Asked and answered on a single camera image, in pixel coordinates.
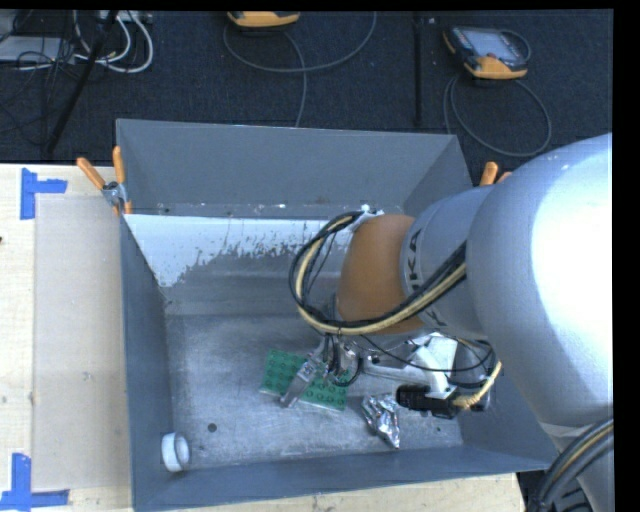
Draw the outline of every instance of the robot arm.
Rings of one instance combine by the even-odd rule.
[[[333,315],[306,308],[303,269],[294,286],[300,312],[329,335],[370,335],[381,349],[420,332],[487,344],[500,363],[482,391],[503,364],[557,448],[573,442],[584,452],[596,443],[584,444],[585,431],[600,428],[602,444],[613,429],[602,433],[613,415],[610,185],[607,134],[542,155],[499,185],[444,198],[416,219],[374,217],[351,240]],[[327,233],[307,247],[307,264]],[[594,510],[614,509],[612,450],[579,480]]]

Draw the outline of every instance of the handheld device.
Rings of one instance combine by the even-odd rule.
[[[443,32],[444,41],[475,78],[510,80],[527,74],[528,55],[518,50],[508,31],[454,26]]]
[[[269,33],[285,30],[300,18],[299,11],[227,11],[227,17],[242,32]]]

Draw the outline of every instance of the white plastic part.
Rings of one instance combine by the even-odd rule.
[[[172,432],[162,438],[162,460],[172,473],[183,471],[189,465],[189,443],[181,434]]]

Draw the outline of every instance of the wooden table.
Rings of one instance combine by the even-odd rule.
[[[67,181],[64,194],[55,198],[54,194],[37,195],[36,219],[20,220],[20,176],[23,167],[36,172],[39,180],[57,178]],[[100,168],[99,171],[107,181],[115,179],[112,168]],[[68,232],[69,238],[62,236],[59,240],[60,250],[65,251],[68,257],[67,268],[84,265],[83,272],[74,274],[73,280],[65,281],[66,277],[60,276],[65,288],[73,286],[79,294],[84,293],[83,304],[78,306],[82,312],[82,318],[77,319],[80,326],[78,329],[68,329],[68,332],[41,336],[46,340],[37,339],[36,335],[39,330],[36,328],[39,325],[36,314],[38,307],[42,308],[47,301],[55,304],[51,297],[45,297],[42,293],[38,295],[36,290],[36,269],[46,268],[46,264],[40,264],[46,263],[46,260],[40,258],[47,258],[47,254],[37,250],[37,242],[46,239],[47,247],[51,250],[52,244],[58,243],[56,229],[67,229],[65,226],[68,224],[68,219],[65,222],[56,219],[56,212],[64,211],[65,215],[73,215],[77,207],[85,216],[87,211],[93,212],[91,222],[111,225],[114,219],[113,212],[99,191],[75,166],[0,164],[0,491],[6,490],[10,482],[11,454],[22,453],[32,458],[33,492],[61,490],[51,488],[54,480],[64,484],[63,488],[70,489],[68,504],[54,507],[55,510],[131,510],[126,395],[119,390],[124,386],[124,357],[120,356],[123,354],[123,343],[117,325],[115,340],[112,335],[113,318],[120,314],[121,304],[119,287],[113,284],[116,282],[113,278],[119,280],[119,276],[91,270],[94,267],[102,268],[100,265],[106,264],[104,261],[87,266],[87,262],[82,260],[86,258],[83,251],[96,250],[99,246],[97,243],[106,243],[104,235],[90,225],[86,229]],[[43,217],[38,217],[39,214],[48,215],[46,223]],[[51,229],[37,231],[37,226],[41,224]],[[85,243],[78,245],[78,240],[84,240]],[[116,247],[112,256],[117,253]],[[107,305],[110,313],[101,314]],[[60,329],[64,326],[63,319],[61,322],[58,326]],[[90,341],[86,341],[86,335],[81,335],[82,325],[92,326]],[[80,342],[85,343],[81,353],[87,361],[90,360],[91,368],[98,368],[98,377],[91,373],[93,370],[87,370],[84,366],[74,367],[77,357],[66,357],[66,349],[57,346]],[[37,355],[43,353],[43,347],[49,354],[55,354],[56,351],[60,354],[59,367],[52,371],[49,362],[49,366],[44,368],[48,371],[46,374],[41,374],[42,368],[36,364]],[[105,379],[99,377],[104,375],[110,376],[110,379],[103,383],[101,380]],[[67,377],[77,377],[78,384],[74,384],[76,381],[73,378]],[[51,389],[47,382],[62,382],[61,390]],[[72,385],[77,394],[73,397],[74,406],[69,407],[65,403],[70,400],[69,393],[64,391],[64,386],[69,391]],[[87,392],[83,391],[83,385],[86,385]],[[64,423],[60,424],[60,418],[65,416],[59,413],[60,410],[68,415],[68,429],[62,429]],[[39,425],[38,421],[48,420],[47,414],[56,416],[56,421]],[[109,418],[107,421],[111,426],[120,421],[124,428],[106,429],[105,417]],[[110,444],[112,442],[117,442],[117,446]],[[90,454],[88,460],[87,457],[83,458],[83,454]],[[74,464],[67,464],[74,457],[77,457],[77,460],[71,460]],[[88,476],[86,472],[77,473],[77,470],[82,470],[83,464],[93,468]],[[522,512],[524,509],[516,477],[508,474],[225,505],[206,510]]]

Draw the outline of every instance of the yellow cable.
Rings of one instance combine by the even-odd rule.
[[[487,377],[482,387],[476,393],[474,393],[473,395],[458,396],[453,400],[453,405],[455,405],[456,407],[460,407],[461,409],[470,409],[471,407],[476,405],[480,400],[482,400],[482,397],[486,395],[487,392],[491,389],[491,386],[493,386],[493,383],[500,373],[500,370],[502,370],[502,362],[498,361],[496,367],[491,372],[491,375]]]
[[[331,226],[329,226],[328,230],[333,229],[336,226],[346,224],[347,222],[351,222],[351,219],[349,218],[341,219],[335,222],[334,224],[332,224]],[[304,256],[304,258],[302,259],[302,262],[300,263],[300,269],[298,270],[298,275],[296,278],[296,285],[295,285],[295,291],[298,297],[302,297],[302,282],[303,282],[303,277],[307,269],[307,266],[309,265],[309,262],[311,261],[311,259],[314,257],[315,253],[319,250],[321,244],[322,244],[322,239],[316,240],[311,245],[311,247],[309,248],[309,251]],[[462,279],[465,275],[465,272],[466,272],[466,264],[462,263],[460,266],[458,266],[454,270],[454,272],[450,276],[444,279],[440,284],[435,286],[428,293],[420,297],[414,303],[408,305],[403,310],[398,311],[396,314],[390,316],[389,318],[386,318],[384,320],[381,320],[379,322],[375,322],[369,325],[361,326],[361,327],[337,327],[334,325],[325,324],[323,322],[320,322],[316,318],[314,318],[300,305],[298,305],[298,311],[302,316],[302,318],[308,324],[310,324],[311,326],[315,327],[320,331],[324,331],[329,334],[338,334],[338,335],[346,334],[346,335],[353,335],[353,336],[357,336],[360,334],[371,334],[371,333],[380,331],[382,329],[385,329],[386,327],[395,325],[396,323],[401,322],[402,320],[405,320],[413,316],[418,311],[420,311],[421,309],[425,308],[430,303],[435,301],[438,297],[444,294],[449,288],[451,288],[455,283],[457,283],[460,279]]]

